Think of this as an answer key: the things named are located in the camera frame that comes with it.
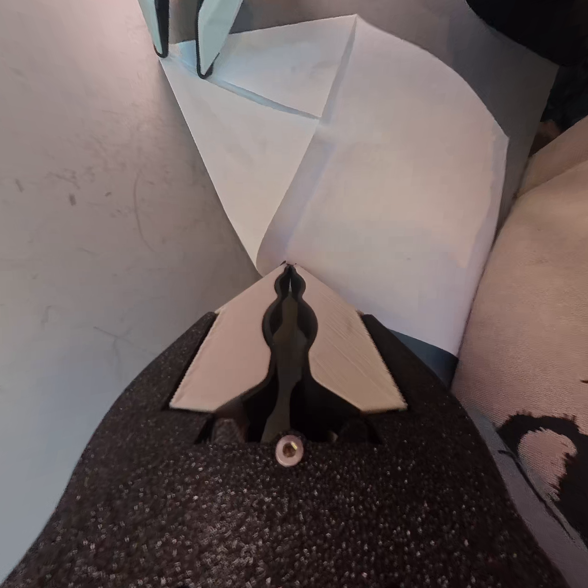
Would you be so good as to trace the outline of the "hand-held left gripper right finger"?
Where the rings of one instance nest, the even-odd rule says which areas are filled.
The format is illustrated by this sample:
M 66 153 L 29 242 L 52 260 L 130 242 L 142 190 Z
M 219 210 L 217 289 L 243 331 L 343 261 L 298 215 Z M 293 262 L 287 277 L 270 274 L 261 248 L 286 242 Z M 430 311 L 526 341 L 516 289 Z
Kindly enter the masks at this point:
M 407 409 L 361 313 L 298 265 L 289 267 L 305 337 L 290 393 L 293 430 L 310 442 L 381 442 L 370 416 Z

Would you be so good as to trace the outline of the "beige printed hoodie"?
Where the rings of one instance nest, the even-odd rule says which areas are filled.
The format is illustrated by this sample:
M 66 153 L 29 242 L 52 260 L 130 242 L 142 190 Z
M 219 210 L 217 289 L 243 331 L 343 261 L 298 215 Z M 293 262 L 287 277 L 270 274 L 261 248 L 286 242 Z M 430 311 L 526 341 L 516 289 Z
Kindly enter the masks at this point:
M 569 587 L 587 587 L 587 118 L 529 160 L 452 393 Z

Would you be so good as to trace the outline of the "grey desk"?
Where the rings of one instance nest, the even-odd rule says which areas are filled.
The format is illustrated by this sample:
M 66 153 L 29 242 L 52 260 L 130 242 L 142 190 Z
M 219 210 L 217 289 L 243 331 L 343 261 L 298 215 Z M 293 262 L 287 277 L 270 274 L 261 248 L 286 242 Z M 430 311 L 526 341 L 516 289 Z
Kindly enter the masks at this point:
M 259 277 L 137 1 L 1 1 L 1 581 L 151 361 Z

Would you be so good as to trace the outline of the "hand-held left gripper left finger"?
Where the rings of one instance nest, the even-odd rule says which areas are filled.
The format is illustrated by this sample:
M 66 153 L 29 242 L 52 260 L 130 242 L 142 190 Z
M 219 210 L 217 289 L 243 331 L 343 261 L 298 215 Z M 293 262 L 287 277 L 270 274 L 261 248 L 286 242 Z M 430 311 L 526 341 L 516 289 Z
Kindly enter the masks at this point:
M 216 311 L 170 409 L 209 415 L 210 433 L 231 420 L 244 441 L 262 441 L 277 403 L 274 335 L 289 287 L 290 265 L 284 263 Z

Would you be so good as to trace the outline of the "white paper sheet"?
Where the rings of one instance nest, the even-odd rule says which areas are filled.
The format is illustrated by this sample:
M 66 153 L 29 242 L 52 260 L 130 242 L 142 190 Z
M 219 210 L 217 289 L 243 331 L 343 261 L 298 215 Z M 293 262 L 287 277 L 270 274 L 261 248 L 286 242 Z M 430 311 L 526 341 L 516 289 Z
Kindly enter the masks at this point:
M 495 234 L 508 138 L 436 57 L 357 15 L 194 41 L 161 61 L 261 275 L 297 264 L 457 355 Z

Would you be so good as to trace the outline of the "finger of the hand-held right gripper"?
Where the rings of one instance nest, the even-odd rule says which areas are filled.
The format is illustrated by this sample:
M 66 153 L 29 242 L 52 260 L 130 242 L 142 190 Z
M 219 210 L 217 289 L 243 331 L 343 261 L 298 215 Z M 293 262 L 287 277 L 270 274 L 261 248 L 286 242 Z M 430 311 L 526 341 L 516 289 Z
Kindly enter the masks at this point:
M 195 16 L 196 73 L 210 77 L 243 1 L 198 1 Z
M 170 1 L 138 1 L 153 48 L 160 58 L 169 52 Z

